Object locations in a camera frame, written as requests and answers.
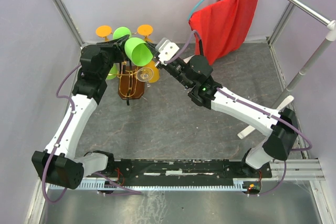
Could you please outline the green plastic goblet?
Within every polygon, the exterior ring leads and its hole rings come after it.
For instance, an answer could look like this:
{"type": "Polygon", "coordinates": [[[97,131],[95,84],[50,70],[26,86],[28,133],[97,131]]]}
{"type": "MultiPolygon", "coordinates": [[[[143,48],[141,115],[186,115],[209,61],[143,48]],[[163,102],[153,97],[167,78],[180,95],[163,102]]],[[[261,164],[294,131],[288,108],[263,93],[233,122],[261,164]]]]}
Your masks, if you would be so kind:
{"type": "Polygon", "coordinates": [[[113,67],[111,68],[111,70],[109,71],[106,79],[107,80],[112,80],[114,78],[117,77],[119,71],[118,71],[118,65],[117,64],[114,64],[113,67]]]}
{"type": "Polygon", "coordinates": [[[147,47],[146,41],[141,38],[133,37],[131,31],[127,27],[119,27],[113,33],[113,40],[128,36],[124,44],[126,56],[136,66],[143,67],[150,63],[153,55],[147,47]]]}

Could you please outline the orange plastic goblet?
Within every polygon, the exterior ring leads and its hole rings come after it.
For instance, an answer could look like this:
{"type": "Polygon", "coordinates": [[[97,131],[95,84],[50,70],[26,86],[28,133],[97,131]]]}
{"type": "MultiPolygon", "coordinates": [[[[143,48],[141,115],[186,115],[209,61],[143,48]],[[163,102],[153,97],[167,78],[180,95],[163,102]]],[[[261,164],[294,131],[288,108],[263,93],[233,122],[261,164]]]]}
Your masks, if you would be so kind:
{"type": "Polygon", "coordinates": [[[153,33],[153,27],[148,24],[140,25],[137,28],[137,33],[144,37],[144,41],[153,43],[149,36],[153,33]]]}
{"type": "Polygon", "coordinates": [[[109,41],[108,36],[112,34],[112,28],[108,25],[99,26],[96,29],[96,35],[103,38],[105,41],[109,41]]]}
{"type": "Polygon", "coordinates": [[[159,69],[155,66],[155,62],[151,60],[147,65],[144,66],[146,70],[151,69],[150,77],[151,79],[148,81],[149,83],[155,83],[160,78],[159,69]]]}

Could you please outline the gold wire wine glass rack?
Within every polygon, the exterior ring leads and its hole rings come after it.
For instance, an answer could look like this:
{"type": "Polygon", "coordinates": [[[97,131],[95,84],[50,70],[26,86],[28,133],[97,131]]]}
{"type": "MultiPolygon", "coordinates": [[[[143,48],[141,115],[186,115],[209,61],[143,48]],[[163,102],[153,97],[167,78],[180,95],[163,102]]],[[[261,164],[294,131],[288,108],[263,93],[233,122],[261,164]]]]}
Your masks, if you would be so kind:
{"type": "Polygon", "coordinates": [[[119,91],[118,95],[125,100],[127,105],[130,100],[139,99],[144,94],[144,84],[137,80],[137,71],[142,68],[136,66],[126,56],[126,61],[119,64],[119,91]]]}

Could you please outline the clear wine glass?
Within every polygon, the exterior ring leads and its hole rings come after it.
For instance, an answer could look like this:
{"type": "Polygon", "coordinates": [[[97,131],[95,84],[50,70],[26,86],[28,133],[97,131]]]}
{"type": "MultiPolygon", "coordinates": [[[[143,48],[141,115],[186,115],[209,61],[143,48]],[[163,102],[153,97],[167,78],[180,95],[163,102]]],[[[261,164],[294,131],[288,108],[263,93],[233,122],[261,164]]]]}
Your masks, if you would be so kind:
{"type": "Polygon", "coordinates": [[[146,83],[147,87],[151,86],[151,84],[148,82],[151,79],[150,71],[151,71],[151,69],[146,70],[144,67],[142,67],[136,72],[137,80],[146,83]]]}

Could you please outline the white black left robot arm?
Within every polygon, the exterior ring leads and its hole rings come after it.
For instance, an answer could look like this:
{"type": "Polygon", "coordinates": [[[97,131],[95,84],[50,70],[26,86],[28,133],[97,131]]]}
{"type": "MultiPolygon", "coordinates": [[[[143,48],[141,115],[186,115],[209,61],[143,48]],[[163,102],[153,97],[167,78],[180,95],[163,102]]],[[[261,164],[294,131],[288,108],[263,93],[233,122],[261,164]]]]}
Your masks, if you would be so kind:
{"type": "Polygon", "coordinates": [[[77,81],[69,109],[57,132],[43,151],[32,155],[33,166],[42,183],[76,189],[82,179],[95,172],[104,177],[116,171],[113,154],[94,151],[76,158],[76,149],[83,130],[107,88],[106,78],[116,63],[122,63],[130,53],[128,35],[119,39],[87,44],[81,49],[80,65],[75,67],[77,81]]]}

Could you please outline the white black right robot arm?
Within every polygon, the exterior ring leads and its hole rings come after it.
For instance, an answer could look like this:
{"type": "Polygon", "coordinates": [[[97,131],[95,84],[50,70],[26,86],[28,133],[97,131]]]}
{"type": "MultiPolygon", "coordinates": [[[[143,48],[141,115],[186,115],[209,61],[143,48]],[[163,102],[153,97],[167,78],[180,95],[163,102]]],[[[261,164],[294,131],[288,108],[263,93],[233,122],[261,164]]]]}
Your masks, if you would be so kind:
{"type": "Polygon", "coordinates": [[[298,123],[293,110],[270,109],[234,94],[214,81],[211,76],[213,68],[201,55],[192,56],[188,62],[176,58],[171,63],[165,63],[160,59],[159,67],[190,90],[188,96],[196,105],[228,114],[265,136],[259,145],[247,152],[240,164],[244,176],[253,177],[272,159],[288,159],[298,136],[298,123]]]}

